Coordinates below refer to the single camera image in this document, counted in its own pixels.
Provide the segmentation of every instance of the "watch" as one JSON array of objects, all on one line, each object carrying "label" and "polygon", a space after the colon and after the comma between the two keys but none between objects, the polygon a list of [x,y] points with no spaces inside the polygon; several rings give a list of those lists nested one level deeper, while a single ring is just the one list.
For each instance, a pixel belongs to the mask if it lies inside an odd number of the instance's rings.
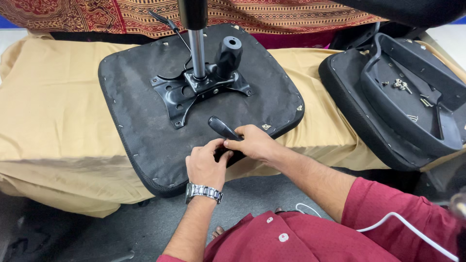
[{"label": "watch", "polygon": [[217,205],[222,202],[223,193],[210,186],[200,186],[189,182],[186,185],[186,204],[188,204],[194,196],[206,196],[217,201]]}]

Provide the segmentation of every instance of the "patterned fabric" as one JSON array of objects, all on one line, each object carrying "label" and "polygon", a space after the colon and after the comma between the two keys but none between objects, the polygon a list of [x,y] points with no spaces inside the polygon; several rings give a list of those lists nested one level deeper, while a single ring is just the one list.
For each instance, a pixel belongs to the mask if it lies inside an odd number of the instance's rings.
[{"label": "patterned fabric", "polygon": [[[208,0],[208,24],[234,23],[249,33],[312,33],[383,19],[329,0]],[[0,15],[48,32],[172,34],[148,10],[181,25],[176,0],[0,0]]]}]

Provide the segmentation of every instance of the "white cable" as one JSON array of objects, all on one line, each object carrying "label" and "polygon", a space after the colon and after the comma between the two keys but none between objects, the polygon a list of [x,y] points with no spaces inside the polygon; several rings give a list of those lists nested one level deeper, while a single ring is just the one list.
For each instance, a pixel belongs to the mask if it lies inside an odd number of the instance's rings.
[{"label": "white cable", "polygon": [[382,218],[379,222],[377,222],[376,224],[368,227],[368,228],[363,228],[363,229],[359,229],[359,230],[356,230],[357,232],[366,232],[366,231],[369,231],[369,230],[372,230],[380,225],[382,225],[389,217],[391,216],[396,216],[398,219],[400,219],[401,222],[403,222],[403,224],[405,226],[407,226],[412,232],[414,232],[416,235],[418,235],[420,238],[422,238],[425,242],[427,242],[429,245],[431,245],[433,248],[435,248],[436,250],[440,251],[442,254],[444,254],[445,256],[447,256],[448,258],[450,258],[451,260],[455,261],[455,262],[458,262],[458,258],[453,255],[452,253],[448,252],[445,248],[441,247],[440,245],[438,245],[437,243],[435,243],[434,241],[432,241],[430,238],[428,238],[425,234],[421,233],[421,231],[417,230],[415,227],[413,227],[413,225],[411,225],[408,221],[406,221],[406,219],[404,219],[401,215],[395,213],[395,212],[390,212],[388,214],[386,214],[384,216],[384,218]]},{"label": "white cable", "polygon": [[322,217],[319,215],[319,213],[318,213],[317,211],[315,211],[312,207],[310,207],[310,206],[308,206],[308,205],[304,205],[303,203],[298,203],[298,204],[296,204],[296,206],[295,206],[296,210],[298,210],[299,212],[301,212],[301,213],[304,214],[303,211],[301,211],[300,209],[298,209],[298,206],[299,206],[299,205],[303,205],[303,206],[305,206],[305,207],[309,207],[309,208],[312,209],[312,211],[314,211],[320,218],[322,218]]}]

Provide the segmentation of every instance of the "white button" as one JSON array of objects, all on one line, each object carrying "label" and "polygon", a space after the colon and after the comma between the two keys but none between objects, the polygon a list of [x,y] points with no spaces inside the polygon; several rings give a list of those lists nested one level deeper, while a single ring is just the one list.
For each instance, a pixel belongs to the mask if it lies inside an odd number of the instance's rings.
[{"label": "white button", "polygon": [[280,240],[280,242],[285,242],[286,240],[288,240],[288,234],[283,233],[278,237],[278,239]]}]

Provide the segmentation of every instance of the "red shirt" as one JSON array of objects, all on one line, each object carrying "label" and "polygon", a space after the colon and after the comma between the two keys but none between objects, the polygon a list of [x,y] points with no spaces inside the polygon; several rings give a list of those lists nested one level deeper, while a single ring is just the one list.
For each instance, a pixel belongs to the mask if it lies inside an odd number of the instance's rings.
[{"label": "red shirt", "polygon": [[[364,233],[389,212],[396,212],[437,244],[457,254],[462,222],[424,197],[357,178],[338,224],[299,212],[248,214],[206,247],[204,261],[446,261],[449,258],[415,235],[395,217]],[[158,262],[180,262],[161,255]]]}]

